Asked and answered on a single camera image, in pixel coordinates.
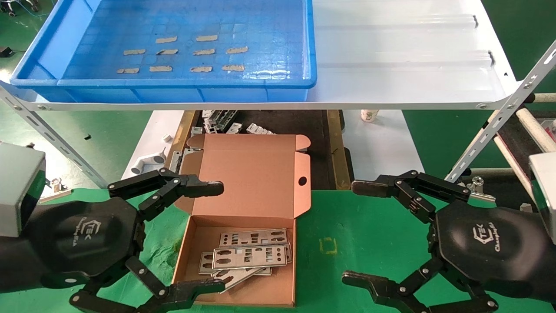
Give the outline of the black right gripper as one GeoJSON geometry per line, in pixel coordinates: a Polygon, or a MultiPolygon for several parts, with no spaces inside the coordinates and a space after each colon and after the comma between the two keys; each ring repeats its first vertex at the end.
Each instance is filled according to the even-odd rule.
{"type": "Polygon", "coordinates": [[[455,202],[467,202],[470,190],[416,170],[379,175],[374,181],[355,180],[351,190],[360,196],[393,197],[421,222],[435,220],[437,258],[401,283],[344,271],[342,283],[368,290],[375,304],[401,313],[494,313],[499,305],[485,290],[511,298],[555,300],[555,244],[538,214],[455,202]],[[450,204],[436,212],[423,195],[450,204]],[[470,299],[433,306],[421,303],[415,293],[439,273],[469,293],[470,299]]]}

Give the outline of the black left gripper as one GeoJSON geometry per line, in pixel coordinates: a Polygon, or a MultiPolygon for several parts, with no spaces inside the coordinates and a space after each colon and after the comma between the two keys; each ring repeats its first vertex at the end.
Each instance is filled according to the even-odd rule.
{"type": "Polygon", "coordinates": [[[67,289],[83,285],[69,303],[84,313],[168,313],[192,307],[202,294],[224,291],[220,279],[164,286],[139,260],[151,221],[181,197],[218,196],[220,181],[203,182],[168,168],[111,183],[111,199],[37,206],[18,237],[2,236],[0,290],[67,289]],[[127,201],[151,193],[138,206],[127,201]],[[97,296],[131,272],[152,294],[139,307],[97,296]]]}

